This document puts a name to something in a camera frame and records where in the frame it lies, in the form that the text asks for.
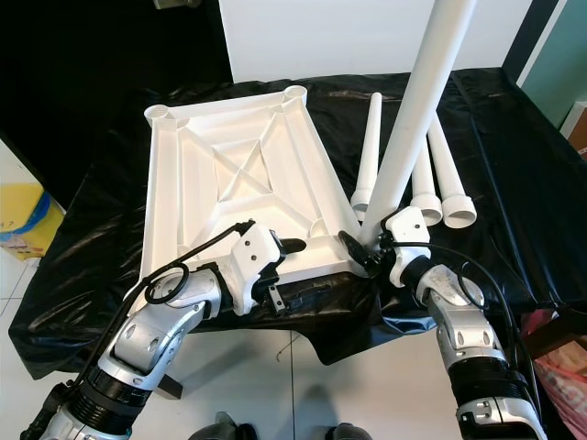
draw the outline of white cylindrical pipe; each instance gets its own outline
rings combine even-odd
[[[350,205],[357,219],[363,221],[365,212],[371,199],[377,168],[379,166],[379,135],[382,128],[382,94],[375,92],[371,95],[367,128],[363,140],[363,151],[360,154],[359,176],[357,189],[350,198]]]
[[[399,206],[475,4],[476,0],[437,0],[432,7],[360,230],[365,246],[375,246],[380,222]]]
[[[412,171],[412,202],[410,205],[420,208],[426,226],[436,225],[442,220],[442,204],[434,189],[434,176],[432,175],[426,137],[422,139],[420,155]]]
[[[442,213],[445,225],[455,229],[472,225],[477,219],[477,212],[473,201],[465,194],[462,187],[459,172],[452,154],[450,154],[449,143],[444,136],[442,125],[436,113],[434,113],[432,124],[428,130],[428,140],[442,195]]]

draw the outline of white plastic tray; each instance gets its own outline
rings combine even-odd
[[[359,223],[305,109],[306,90],[145,112],[152,127],[141,277],[250,218],[307,248],[278,268],[279,283],[351,271],[337,239]],[[226,256],[238,236],[188,260]]]

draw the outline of teal wall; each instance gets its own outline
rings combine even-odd
[[[522,90],[556,128],[587,100],[587,0],[567,1]]]

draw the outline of black ring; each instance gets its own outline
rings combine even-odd
[[[157,285],[157,282],[163,277],[161,276],[158,279],[150,282],[149,285],[147,286],[147,289],[145,290],[145,300],[147,301],[147,303],[149,303],[149,304],[164,304],[167,301],[170,301],[173,298],[175,298],[177,296],[177,294],[182,291],[183,286],[185,286],[185,283],[187,282],[187,279],[190,276],[190,270],[183,263],[178,263],[177,265],[174,265],[174,266],[170,267],[169,269],[174,269],[174,268],[180,268],[183,271],[182,278],[180,279],[180,282],[177,283],[177,286],[175,286],[175,288],[172,291],[170,291],[169,294],[167,294],[165,296],[161,296],[160,298],[154,298],[153,291],[155,290],[155,286]]]

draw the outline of black tablecloth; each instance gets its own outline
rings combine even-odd
[[[407,79],[407,74],[343,75],[189,84],[165,98],[149,92],[129,96],[9,329],[30,374],[40,378],[56,369],[79,370],[138,279],[150,151],[150,128],[142,115],[147,106],[266,94],[301,84],[308,89],[308,111],[350,197],[371,93],[383,95],[382,155]],[[464,230],[432,227],[432,242],[479,259],[517,313],[584,307],[587,164],[500,69],[453,72],[438,113],[479,218]],[[409,200],[408,188],[403,203]],[[433,257],[460,265],[446,255]],[[468,276],[487,287],[473,270]],[[490,312],[497,314],[491,291],[485,291]],[[385,277],[361,280],[343,273],[282,286],[280,292],[290,307],[284,316],[275,316],[264,303],[240,318],[224,311],[197,331],[293,329],[312,341],[323,362],[332,363],[434,326],[410,292],[395,289]]]

